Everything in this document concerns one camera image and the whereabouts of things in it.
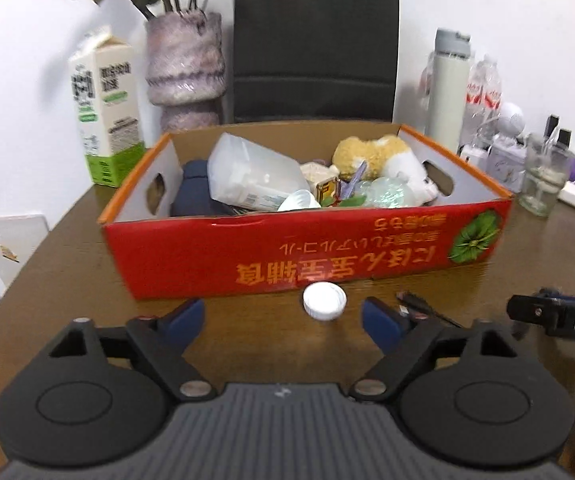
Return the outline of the red cardboard box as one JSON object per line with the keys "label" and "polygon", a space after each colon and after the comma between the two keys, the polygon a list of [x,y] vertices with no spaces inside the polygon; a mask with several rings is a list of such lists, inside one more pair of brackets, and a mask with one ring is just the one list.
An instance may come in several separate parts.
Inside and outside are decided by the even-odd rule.
{"label": "red cardboard box", "polygon": [[[330,156],[349,136],[397,134],[448,174],[452,192],[431,206],[184,217],[169,214],[186,162],[224,133],[301,162]],[[408,126],[387,122],[253,122],[166,133],[138,162],[99,222],[120,275],[138,299],[259,294],[312,282],[391,278],[481,262],[511,209],[503,186]]]}

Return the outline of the pink ribbed vase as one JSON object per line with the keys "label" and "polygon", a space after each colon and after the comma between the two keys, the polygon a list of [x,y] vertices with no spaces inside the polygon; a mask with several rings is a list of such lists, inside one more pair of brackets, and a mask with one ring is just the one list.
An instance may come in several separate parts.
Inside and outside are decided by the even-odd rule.
{"label": "pink ribbed vase", "polygon": [[222,16],[187,10],[148,21],[146,83],[164,132],[218,125],[227,90]]}

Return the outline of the clear plastic bag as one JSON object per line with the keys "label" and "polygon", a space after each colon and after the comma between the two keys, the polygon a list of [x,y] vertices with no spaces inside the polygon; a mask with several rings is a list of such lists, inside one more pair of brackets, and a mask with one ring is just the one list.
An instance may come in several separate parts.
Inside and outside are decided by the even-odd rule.
{"label": "clear plastic bag", "polygon": [[277,211],[292,193],[309,190],[295,159],[228,132],[207,159],[207,179],[213,200],[256,211]]}

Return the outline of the white printed tin box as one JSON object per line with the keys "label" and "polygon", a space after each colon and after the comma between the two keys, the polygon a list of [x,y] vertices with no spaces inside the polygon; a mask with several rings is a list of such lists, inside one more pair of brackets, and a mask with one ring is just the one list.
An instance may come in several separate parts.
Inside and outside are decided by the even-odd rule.
{"label": "white printed tin box", "polygon": [[512,193],[518,193],[525,176],[526,148],[514,139],[497,138],[488,152],[486,172]]}

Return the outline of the clear glass cup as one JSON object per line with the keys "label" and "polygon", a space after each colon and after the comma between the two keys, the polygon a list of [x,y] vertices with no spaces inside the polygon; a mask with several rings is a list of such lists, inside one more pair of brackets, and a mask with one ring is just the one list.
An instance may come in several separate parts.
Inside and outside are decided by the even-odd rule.
{"label": "clear glass cup", "polygon": [[526,141],[524,179],[519,204],[537,217],[548,218],[574,165],[565,144],[531,134]]}

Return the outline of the plastic water bottle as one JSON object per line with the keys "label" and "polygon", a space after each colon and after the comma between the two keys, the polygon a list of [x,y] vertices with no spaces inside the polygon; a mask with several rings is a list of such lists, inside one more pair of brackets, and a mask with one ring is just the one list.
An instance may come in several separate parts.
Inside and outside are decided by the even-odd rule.
{"label": "plastic water bottle", "polygon": [[485,60],[478,61],[471,67],[459,139],[460,146],[471,143],[476,129],[484,121],[483,94],[487,67],[488,63]]}
{"label": "plastic water bottle", "polygon": [[486,54],[484,56],[483,105],[484,120],[492,120],[500,112],[502,102],[502,78],[497,59]]}

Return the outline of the white round cap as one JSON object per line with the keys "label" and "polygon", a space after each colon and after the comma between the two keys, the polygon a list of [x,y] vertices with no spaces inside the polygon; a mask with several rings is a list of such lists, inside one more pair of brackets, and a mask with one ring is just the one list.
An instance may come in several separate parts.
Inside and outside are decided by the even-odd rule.
{"label": "white round cap", "polygon": [[305,312],[317,321],[327,322],[339,318],[346,307],[347,296],[344,289],[330,282],[308,285],[303,292]]}

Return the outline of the black paper bag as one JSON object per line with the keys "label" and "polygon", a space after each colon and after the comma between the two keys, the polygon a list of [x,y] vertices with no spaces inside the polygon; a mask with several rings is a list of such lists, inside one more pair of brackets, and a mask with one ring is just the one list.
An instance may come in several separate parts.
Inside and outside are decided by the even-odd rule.
{"label": "black paper bag", "polygon": [[234,0],[235,122],[394,117],[399,0]]}

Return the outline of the small printed snack box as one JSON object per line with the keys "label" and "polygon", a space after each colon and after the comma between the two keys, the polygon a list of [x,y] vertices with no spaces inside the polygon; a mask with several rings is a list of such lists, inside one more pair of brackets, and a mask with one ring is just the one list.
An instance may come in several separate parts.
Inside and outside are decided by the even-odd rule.
{"label": "small printed snack box", "polygon": [[322,207],[332,206],[337,201],[339,172],[335,166],[306,162],[299,169],[309,184],[310,192]]}

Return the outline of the white power adapter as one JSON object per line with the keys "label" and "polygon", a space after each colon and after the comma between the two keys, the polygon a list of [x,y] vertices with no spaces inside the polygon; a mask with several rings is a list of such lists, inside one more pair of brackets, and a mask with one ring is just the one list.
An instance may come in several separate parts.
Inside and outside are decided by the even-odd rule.
{"label": "white power adapter", "polygon": [[472,144],[463,145],[460,152],[461,159],[483,172],[487,171],[488,155],[488,148],[478,148]]}

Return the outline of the white green milk carton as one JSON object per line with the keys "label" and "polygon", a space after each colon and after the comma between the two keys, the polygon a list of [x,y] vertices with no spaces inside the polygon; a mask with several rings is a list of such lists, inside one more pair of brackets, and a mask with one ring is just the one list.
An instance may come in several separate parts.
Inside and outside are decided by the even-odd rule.
{"label": "white green milk carton", "polygon": [[146,152],[132,48],[102,26],[82,39],[68,68],[92,182],[119,188]]}

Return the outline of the yellow white plush toy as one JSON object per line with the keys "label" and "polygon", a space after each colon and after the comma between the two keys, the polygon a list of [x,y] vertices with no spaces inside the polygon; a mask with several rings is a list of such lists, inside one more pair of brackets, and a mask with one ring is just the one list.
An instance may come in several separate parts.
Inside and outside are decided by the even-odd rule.
{"label": "yellow white plush toy", "polygon": [[437,185],[410,146],[396,134],[376,140],[350,136],[339,142],[332,155],[332,165],[339,177],[348,182],[365,163],[362,180],[392,178],[402,180],[410,188],[414,207],[431,203],[438,197]]}

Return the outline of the navy blue pouch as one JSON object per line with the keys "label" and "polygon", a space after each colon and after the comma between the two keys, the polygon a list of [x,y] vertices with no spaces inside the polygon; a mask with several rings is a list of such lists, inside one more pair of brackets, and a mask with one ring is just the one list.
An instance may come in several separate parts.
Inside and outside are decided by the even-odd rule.
{"label": "navy blue pouch", "polygon": [[181,185],[170,205],[172,217],[231,217],[236,214],[231,206],[210,196],[206,160],[190,160],[182,166]]}

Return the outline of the purple cloth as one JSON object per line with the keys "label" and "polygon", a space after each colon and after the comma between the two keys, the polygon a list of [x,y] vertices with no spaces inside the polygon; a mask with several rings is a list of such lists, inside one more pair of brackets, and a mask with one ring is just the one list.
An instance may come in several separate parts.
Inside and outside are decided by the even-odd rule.
{"label": "purple cloth", "polygon": [[365,170],[368,169],[368,162],[363,160],[356,171],[353,173],[351,178],[348,181],[342,181],[341,187],[339,188],[339,199],[340,200],[348,200],[352,195],[353,191],[358,183],[361,182],[363,175],[365,174]]}

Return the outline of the white booklet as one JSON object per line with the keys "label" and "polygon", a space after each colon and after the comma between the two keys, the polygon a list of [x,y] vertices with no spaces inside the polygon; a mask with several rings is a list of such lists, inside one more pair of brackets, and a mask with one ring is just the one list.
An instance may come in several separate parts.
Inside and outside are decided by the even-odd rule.
{"label": "white booklet", "polygon": [[48,236],[42,214],[0,217],[0,280],[8,288]]}

